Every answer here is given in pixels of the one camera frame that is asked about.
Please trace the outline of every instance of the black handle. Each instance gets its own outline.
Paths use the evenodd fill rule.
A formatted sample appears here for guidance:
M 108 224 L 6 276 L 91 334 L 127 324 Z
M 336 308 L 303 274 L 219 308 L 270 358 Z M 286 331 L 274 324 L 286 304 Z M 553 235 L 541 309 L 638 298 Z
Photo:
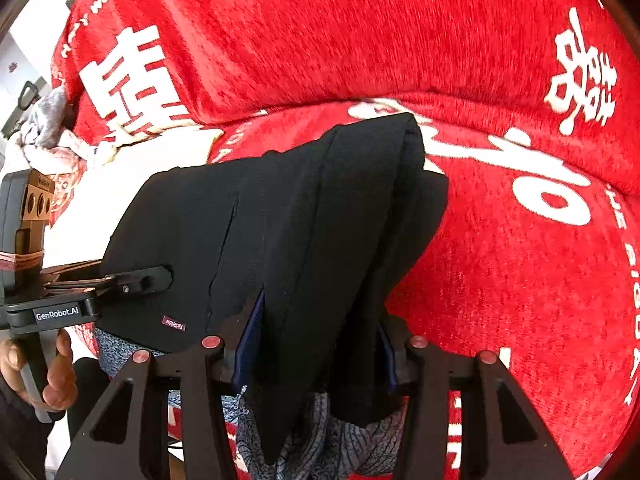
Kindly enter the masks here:
M 14 336 L 26 359 L 26 364 L 20 371 L 24 386 L 31 399 L 43 404 L 42 392 L 49 384 L 47 373 L 50 364 L 56 357 L 57 337 L 58 330 Z M 56 422 L 65 416 L 65 412 L 47 412 L 39 408 L 35 408 L 35 411 L 38 420 L 43 424 Z
M 29 97 L 29 101 L 24 103 L 24 97 L 27 93 L 27 91 L 31 90 L 33 92 L 33 95 L 31 95 Z M 33 101 L 38 98 L 38 87 L 36 85 L 34 85 L 31 81 L 27 81 L 24 86 L 22 87 L 22 91 L 20 92 L 20 97 L 18 97 L 18 109 L 22 110 L 23 112 L 26 112 L 29 107 L 31 106 L 31 104 L 33 103 Z
M 420 374 L 410 395 L 393 480 L 440 480 L 449 425 L 448 354 L 436 345 L 420 348 L 410 342 L 407 350 Z

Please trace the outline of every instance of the white wall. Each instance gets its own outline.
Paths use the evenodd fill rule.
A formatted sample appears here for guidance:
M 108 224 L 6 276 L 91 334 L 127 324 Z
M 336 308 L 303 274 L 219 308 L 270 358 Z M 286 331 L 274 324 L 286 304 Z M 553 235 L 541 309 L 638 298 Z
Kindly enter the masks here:
M 11 63 L 16 69 L 10 72 Z M 24 56 L 11 34 L 0 43 L 0 127 L 4 125 L 18 104 L 24 83 L 35 83 L 40 75 Z
M 66 0 L 30 0 L 11 34 L 40 75 L 51 83 L 51 56 L 69 16 Z

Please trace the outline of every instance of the rubber band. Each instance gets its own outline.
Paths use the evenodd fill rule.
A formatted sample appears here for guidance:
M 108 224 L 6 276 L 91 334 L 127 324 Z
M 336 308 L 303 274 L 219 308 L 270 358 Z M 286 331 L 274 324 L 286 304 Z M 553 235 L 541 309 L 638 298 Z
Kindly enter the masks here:
M 44 259 L 44 251 L 30 254 L 3 253 L 0 251 L 0 270 L 17 272 L 19 270 L 32 269 Z

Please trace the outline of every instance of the black folded clothing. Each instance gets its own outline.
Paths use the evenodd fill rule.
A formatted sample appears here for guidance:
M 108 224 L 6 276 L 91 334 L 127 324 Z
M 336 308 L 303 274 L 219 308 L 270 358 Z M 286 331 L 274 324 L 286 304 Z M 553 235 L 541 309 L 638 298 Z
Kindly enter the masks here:
M 180 351 L 263 290 L 248 399 L 265 459 L 320 385 L 338 418 L 380 420 L 397 407 L 376 367 L 384 301 L 446 207 L 447 178 L 423 164 L 420 129 L 398 114 L 335 126 L 285 153 L 156 174 L 111 237 L 102 271 L 163 265 L 174 282 L 105 308 L 97 325 Z

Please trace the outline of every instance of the gray knit fabric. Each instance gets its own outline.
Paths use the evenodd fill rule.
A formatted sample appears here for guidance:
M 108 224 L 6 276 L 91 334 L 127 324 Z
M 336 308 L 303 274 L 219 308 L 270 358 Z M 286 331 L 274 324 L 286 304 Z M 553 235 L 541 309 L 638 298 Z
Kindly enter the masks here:
M 96 328 L 100 366 L 111 377 L 143 347 Z M 150 350 L 155 356 L 160 352 Z M 180 392 L 169 402 L 180 406 Z M 251 409 L 242 395 L 222 397 L 225 421 L 235 424 L 236 449 L 254 480 L 343 480 L 353 473 L 382 476 L 393 471 L 402 437 L 405 409 L 385 420 L 359 428 L 330 413 L 327 394 L 309 394 L 296 429 L 287 437 L 273 465 L 264 463 Z

